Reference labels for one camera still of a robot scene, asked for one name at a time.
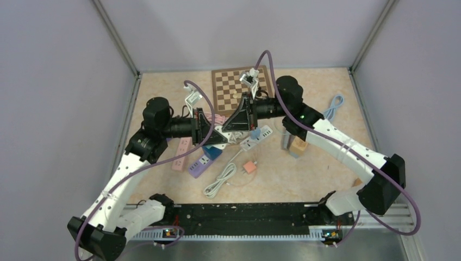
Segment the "white charger plug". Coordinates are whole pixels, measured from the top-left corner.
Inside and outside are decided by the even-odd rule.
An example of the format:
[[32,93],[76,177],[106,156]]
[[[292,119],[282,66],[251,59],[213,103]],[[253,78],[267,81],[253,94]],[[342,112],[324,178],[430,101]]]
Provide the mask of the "white charger plug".
[[222,126],[216,126],[214,128],[212,136],[210,137],[210,146],[220,150],[224,150],[228,145],[231,136],[231,132],[223,132]]

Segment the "light blue charger plug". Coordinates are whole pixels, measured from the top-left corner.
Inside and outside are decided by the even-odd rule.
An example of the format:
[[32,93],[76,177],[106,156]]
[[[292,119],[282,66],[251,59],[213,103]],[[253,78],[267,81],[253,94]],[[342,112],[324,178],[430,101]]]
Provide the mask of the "light blue charger plug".
[[259,140],[260,135],[261,135],[261,129],[260,128],[256,128],[255,130],[252,130],[250,132],[250,138],[252,140]]

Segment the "blue cube socket adapter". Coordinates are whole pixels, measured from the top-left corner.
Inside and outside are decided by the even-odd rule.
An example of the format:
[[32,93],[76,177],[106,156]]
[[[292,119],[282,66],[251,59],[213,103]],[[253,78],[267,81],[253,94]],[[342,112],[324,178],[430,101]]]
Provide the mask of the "blue cube socket adapter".
[[204,155],[212,161],[218,158],[223,152],[223,150],[213,147],[213,146],[209,146],[209,147],[202,146],[202,150],[203,150]]

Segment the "wooden cube socket adapter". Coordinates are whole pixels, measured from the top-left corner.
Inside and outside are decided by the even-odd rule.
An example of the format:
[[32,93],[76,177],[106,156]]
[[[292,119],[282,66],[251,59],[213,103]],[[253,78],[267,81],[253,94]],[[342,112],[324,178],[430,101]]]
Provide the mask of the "wooden cube socket adapter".
[[293,152],[303,152],[305,153],[308,147],[308,143],[300,139],[299,137],[295,137],[289,146],[289,151]]

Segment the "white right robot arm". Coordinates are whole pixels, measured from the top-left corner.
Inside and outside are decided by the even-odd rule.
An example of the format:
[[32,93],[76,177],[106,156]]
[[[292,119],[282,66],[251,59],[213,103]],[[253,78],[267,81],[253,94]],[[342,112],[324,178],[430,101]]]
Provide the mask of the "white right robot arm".
[[333,224],[342,214],[368,210],[384,215],[400,191],[381,174],[399,186],[405,186],[405,162],[397,154],[387,157],[375,152],[339,131],[322,113],[303,103],[303,89],[292,76],[276,80],[281,98],[259,99],[244,92],[234,113],[223,124],[224,132],[252,131],[258,120],[282,117],[285,129],[310,145],[315,145],[346,165],[362,184],[339,192],[330,192],[319,202],[319,218]]

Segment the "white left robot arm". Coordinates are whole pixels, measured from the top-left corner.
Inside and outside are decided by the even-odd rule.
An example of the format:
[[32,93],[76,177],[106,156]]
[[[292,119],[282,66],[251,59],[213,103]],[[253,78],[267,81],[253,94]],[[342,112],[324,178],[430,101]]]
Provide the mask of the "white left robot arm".
[[155,195],[127,214],[122,211],[134,189],[152,167],[165,164],[159,158],[170,138],[191,138],[197,147],[228,142],[208,120],[203,109],[191,109],[189,117],[174,117],[167,99],[155,97],[146,103],[140,129],[129,139],[121,161],[92,206],[72,217],[67,229],[75,240],[76,260],[117,260],[127,242],[149,225],[167,225],[174,218],[171,200]]

